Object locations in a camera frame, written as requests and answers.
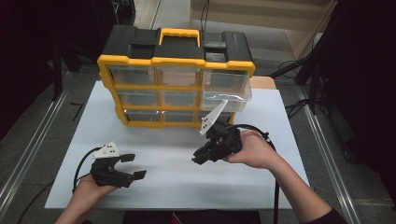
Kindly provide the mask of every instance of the dark fabric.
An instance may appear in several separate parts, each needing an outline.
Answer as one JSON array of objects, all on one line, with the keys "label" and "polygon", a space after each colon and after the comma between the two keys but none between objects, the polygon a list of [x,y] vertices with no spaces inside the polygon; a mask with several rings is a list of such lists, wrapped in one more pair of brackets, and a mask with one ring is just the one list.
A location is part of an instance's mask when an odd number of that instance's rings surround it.
[{"label": "dark fabric", "polygon": [[[126,211],[122,224],[171,224],[171,211]],[[176,211],[182,224],[261,224],[258,211]]]},{"label": "dark fabric", "polygon": [[335,209],[333,209],[323,217],[320,217],[317,220],[311,222],[307,222],[306,224],[333,224],[333,223],[347,224],[346,220]]}]

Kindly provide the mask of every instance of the person's right hand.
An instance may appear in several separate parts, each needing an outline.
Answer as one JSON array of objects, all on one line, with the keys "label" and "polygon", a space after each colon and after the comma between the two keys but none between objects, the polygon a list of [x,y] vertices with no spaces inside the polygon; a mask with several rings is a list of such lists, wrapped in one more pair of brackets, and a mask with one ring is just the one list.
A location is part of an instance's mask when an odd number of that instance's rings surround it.
[{"label": "person's right hand", "polygon": [[225,161],[244,163],[254,168],[271,169],[281,159],[262,136],[255,131],[242,131],[241,140],[242,150],[224,158]]}]

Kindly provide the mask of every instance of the transparent drawer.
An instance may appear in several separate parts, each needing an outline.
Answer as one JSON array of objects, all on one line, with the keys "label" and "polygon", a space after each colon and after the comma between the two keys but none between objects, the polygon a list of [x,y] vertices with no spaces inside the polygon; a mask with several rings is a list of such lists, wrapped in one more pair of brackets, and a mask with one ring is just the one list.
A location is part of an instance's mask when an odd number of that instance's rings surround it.
[{"label": "transparent drawer", "polygon": [[158,105],[156,91],[118,90],[117,94],[124,105]]},{"label": "transparent drawer", "polygon": [[251,99],[249,77],[245,71],[205,70],[202,89],[202,110],[211,111],[223,100],[228,100],[223,111],[237,112],[243,110]]},{"label": "transparent drawer", "polygon": [[109,65],[116,84],[154,85],[154,69],[145,66]]},{"label": "transparent drawer", "polygon": [[[210,111],[200,111],[198,112],[198,120],[201,121],[206,115],[208,115]],[[221,114],[218,117],[218,120],[223,121],[223,122],[228,122],[230,119],[232,112],[221,112]]]},{"label": "transparent drawer", "polygon": [[160,121],[161,114],[158,110],[126,110],[129,121]]},{"label": "transparent drawer", "polygon": [[194,122],[195,111],[163,111],[163,120],[166,122]]},{"label": "transparent drawer", "polygon": [[197,91],[161,91],[162,105],[196,106]]},{"label": "transparent drawer", "polygon": [[158,67],[158,76],[160,85],[165,86],[199,86],[200,84],[200,71],[193,67]]}]

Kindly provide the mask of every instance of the hand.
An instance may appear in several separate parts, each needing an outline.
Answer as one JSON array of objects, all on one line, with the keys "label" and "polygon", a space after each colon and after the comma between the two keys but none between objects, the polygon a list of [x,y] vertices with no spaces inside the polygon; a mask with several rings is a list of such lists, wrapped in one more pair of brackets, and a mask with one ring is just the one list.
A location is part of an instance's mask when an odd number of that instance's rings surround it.
[{"label": "hand", "polygon": [[242,131],[241,140],[242,150],[224,158],[225,161],[244,163],[254,168],[271,169],[281,159],[262,136],[255,131]]},{"label": "hand", "polygon": [[69,205],[56,223],[82,223],[96,204],[115,189],[117,187],[114,186],[98,187],[91,175],[82,177]]}]

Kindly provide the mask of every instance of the person's right arm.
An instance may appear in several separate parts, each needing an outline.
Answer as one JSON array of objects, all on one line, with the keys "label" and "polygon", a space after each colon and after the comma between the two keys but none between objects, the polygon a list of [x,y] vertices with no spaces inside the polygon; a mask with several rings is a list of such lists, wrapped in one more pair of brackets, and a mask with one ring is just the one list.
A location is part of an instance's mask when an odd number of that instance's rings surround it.
[{"label": "person's right arm", "polygon": [[317,220],[332,211],[332,208],[305,184],[257,132],[243,131],[241,138],[242,150],[224,160],[268,169],[285,193],[299,222]]}]

